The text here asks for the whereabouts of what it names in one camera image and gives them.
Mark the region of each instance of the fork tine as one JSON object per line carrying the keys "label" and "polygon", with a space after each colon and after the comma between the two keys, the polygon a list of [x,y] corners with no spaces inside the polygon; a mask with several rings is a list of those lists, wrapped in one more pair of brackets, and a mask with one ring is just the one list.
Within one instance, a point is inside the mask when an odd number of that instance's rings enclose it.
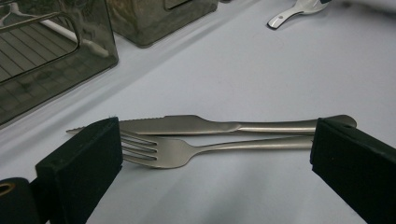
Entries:
{"label": "fork tine", "polygon": [[157,144],[158,143],[158,137],[153,137],[153,136],[147,136],[147,135],[143,135],[143,134],[138,134],[138,133],[131,133],[131,132],[127,132],[124,130],[120,130],[121,133],[121,139],[122,136],[127,136],[127,137],[132,137],[141,141],[145,141],[145,142],[149,142],[149,143],[154,143]]}
{"label": "fork tine", "polygon": [[155,157],[154,153],[152,153],[152,152],[143,151],[143,150],[135,149],[135,148],[132,148],[132,147],[122,147],[122,150],[129,151],[129,152],[135,153],[137,155],[141,155],[141,156],[146,156],[146,157],[150,157],[150,158],[153,158],[153,159],[157,159]]}
{"label": "fork tine", "polygon": [[155,149],[155,146],[151,146],[151,145],[148,145],[148,144],[145,144],[145,143],[138,143],[138,142],[133,141],[133,140],[128,140],[128,139],[122,139],[121,138],[121,142],[127,143],[127,144],[132,145],[132,146],[136,146],[136,147],[142,147],[142,148],[145,148],[145,149],[151,149],[151,150],[155,150],[155,151],[157,150],[157,149]]}
{"label": "fork tine", "polygon": [[122,158],[125,161],[130,161],[130,162],[137,163],[137,164],[140,164],[140,165],[147,165],[147,166],[156,167],[155,161],[149,161],[149,160],[145,160],[145,159],[141,159],[141,158],[137,158],[137,157],[134,157],[134,156],[125,155],[125,154],[122,154]]}

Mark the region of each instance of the white tablecloth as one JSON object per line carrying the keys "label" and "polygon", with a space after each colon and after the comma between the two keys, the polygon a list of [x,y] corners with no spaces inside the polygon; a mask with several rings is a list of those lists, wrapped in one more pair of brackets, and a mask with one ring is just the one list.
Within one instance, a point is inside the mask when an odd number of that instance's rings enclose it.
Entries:
{"label": "white tablecloth", "polygon": [[[396,2],[334,0],[277,31],[293,0],[234,0],[0,130],[0,178],[35,165],[99,119],[194,114],[218,121],[355,118],[396,147]],[[194,145],[257,139],[210,136]],[[124,162],[89,223],[364,223],[315,173],[309,151],[233,151],[154,170]]]}

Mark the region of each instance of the spoon handle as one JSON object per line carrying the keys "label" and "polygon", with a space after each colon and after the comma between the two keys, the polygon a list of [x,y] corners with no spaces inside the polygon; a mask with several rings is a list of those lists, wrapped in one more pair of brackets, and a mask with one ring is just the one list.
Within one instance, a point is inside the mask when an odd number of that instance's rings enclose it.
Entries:
{"label": "spoon handle", "polygon": [[275,17],[273,17],[270,21],[268,21],[268,26],[274,30],[279,28],[280,25],[283,24],[288,18],[303,13],[304,11],[301,10],[299,7],[292,7],[291,9],[288,9],[284,12],[281,12],[277,14]]}

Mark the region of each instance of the silver fork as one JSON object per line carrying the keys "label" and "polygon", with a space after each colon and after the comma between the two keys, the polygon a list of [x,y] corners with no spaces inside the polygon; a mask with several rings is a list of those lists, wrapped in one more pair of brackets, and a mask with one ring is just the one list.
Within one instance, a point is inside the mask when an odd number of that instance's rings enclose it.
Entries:
{"label": "silver fork", "polygon": [[122,149],[134,154],[123,154],[125,161],[162,169],[183,166],[193,156],[207,151],[229,149],[310,149],[312,141],[313,136],[298,136],[193,147],[179,139],[160,138],[121,131],[121,142],[130,145],[129,147],[123,146]]}

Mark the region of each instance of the knife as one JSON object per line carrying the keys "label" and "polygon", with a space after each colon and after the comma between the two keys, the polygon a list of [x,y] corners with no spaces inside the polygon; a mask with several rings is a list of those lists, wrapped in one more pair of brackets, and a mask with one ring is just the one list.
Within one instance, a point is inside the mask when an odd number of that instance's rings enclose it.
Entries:
{"label": "knife", "polygon": [[[327,119],[356,127],[357,122],[348,115],[338,115]],[[240,133],[315,133],[317,119],[283,122],[216,122],[194,115],[165,116],[157,119],[130,119],[120,121],[120,129],[127,132],[147,135],[201,135],[201,134],[240,134]],[[78,133],[82,128],[66,131]]]}

